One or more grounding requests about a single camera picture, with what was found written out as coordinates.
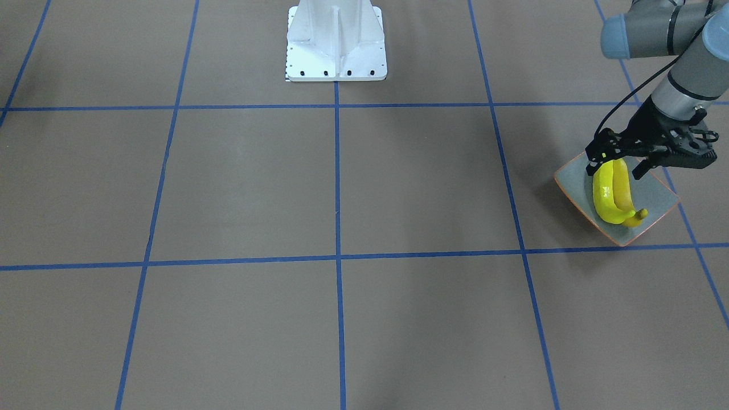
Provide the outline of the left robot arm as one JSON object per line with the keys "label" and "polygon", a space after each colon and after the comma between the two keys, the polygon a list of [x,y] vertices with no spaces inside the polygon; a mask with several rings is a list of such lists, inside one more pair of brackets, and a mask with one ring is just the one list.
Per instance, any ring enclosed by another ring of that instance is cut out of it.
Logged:
{"label": "left robot arm", "polygon": [[585,149],[586,174],[625,156],[641,158],[636,179],[656,167],[714,163],[718,135],[704,120],[727,92],[727,2],[633,1],[627,13],[604,21],[600,41],[606,58],[672,60],[622,132],[599,125]]}

